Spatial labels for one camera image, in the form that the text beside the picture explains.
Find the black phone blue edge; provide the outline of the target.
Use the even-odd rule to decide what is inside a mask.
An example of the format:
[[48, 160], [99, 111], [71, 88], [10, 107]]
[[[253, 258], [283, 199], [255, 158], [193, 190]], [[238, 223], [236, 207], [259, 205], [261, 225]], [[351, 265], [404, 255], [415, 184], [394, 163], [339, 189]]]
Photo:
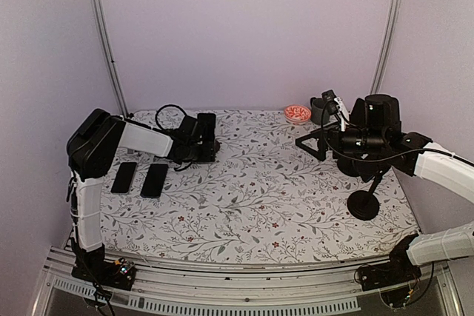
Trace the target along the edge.
[[159, 198], [164, 187], [167, 172], [167, 164], [151, 164], [144, 179], [140, 196], [142, 198]]

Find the black phone silver edge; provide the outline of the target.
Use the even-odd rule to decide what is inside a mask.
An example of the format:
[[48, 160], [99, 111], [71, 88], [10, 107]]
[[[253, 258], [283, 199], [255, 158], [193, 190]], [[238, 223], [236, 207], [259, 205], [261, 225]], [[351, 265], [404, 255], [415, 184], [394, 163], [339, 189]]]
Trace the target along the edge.
[[110, 189], [112, 194], [127, 194], [130, 191], [137, 165], [136, 162], [124, 162], [120, 164]]

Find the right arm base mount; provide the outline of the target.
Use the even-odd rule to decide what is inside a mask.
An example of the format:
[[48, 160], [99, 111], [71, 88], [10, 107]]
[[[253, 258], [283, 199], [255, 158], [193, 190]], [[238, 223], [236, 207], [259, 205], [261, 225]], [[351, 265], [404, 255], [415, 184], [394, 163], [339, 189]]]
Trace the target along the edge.
[[401, 291], [383, 292], [381, 296], [382, 301], [393, 309], [407, 306], [421, 277], [420, 267], [413, 265], [407, 255], [409, 245], [416, 237], [418, 233], [408, 235], [398, 242], [389, 253], [387, 262], [358, 267], [354, 281], [361, 285], [363, 291], [414, 281], [414, 286], [406, 286]]

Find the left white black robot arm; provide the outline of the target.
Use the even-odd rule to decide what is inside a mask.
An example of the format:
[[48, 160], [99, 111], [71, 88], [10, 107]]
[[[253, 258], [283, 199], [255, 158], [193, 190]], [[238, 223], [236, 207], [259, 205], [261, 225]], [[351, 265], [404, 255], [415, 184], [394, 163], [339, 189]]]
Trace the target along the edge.
[[176, 164], [212, 163], [219, 143], [216, 114], [186, 115], [179, 127], [165, 129], [95, 109], [67, 142], [71, 170], [69, 195], [74, 241], [80, 251], [103, 248], [101, 189], [119, 148], [145, 152]]

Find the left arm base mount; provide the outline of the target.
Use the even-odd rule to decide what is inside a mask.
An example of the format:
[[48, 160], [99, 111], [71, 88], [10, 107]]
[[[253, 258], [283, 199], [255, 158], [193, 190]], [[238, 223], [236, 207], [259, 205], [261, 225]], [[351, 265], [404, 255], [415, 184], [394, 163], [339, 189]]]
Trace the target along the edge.
[[77, 255], [71, 275], [97, 286], [130, 291], [136, 279], [136, 272], [135, 264], [124, 258], [109, 262], [102, 256]]

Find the black round base phone stand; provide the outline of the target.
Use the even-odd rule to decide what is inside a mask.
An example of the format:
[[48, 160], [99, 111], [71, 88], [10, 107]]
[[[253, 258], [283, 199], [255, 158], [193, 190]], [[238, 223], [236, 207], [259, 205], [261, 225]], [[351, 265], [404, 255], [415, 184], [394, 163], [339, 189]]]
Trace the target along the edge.
[[221, 148], [221, 144], [219, 141], [215, 140], [214, 145], [213, 145], [213, 151], [214, 153], [217, 153]]

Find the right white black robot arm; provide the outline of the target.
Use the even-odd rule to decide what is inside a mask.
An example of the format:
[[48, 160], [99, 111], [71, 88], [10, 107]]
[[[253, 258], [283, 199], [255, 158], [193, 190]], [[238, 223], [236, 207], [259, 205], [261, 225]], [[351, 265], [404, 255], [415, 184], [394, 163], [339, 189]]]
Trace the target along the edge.
[[355, 191], [347, 199], [353, 217], [370, 221], [377, 216], [380, 203], [375, 190], [392, 168], [473, 201], [473, 163], [425, 135], [403, 132], [397, 98], [368, 95], [357, 99], [351, 111], [331, 90], [323, 93], [322, 100], [321, 114], [334, 115], [336, 122], [297, 138], [296, 146], [319, 161], [331, 151], [341, 172], [371, 182], [367, 191]]

